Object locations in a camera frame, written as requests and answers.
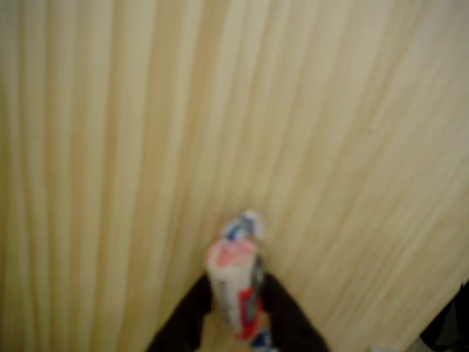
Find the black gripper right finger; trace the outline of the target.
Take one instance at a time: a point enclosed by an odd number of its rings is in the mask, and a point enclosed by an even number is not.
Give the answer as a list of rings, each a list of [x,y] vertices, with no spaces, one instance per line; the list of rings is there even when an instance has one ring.
[[[264,276],[262,301],[270,320],[272,344],[277,351],[328,351],[324,337],[272,274]]]

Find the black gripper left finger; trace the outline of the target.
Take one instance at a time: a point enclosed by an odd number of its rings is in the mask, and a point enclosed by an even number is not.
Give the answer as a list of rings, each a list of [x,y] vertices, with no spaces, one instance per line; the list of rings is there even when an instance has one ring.
[[[204,318],[212,309],[212,291],[202,274],[184,295],[146,348],[146,351],[198,351]]]

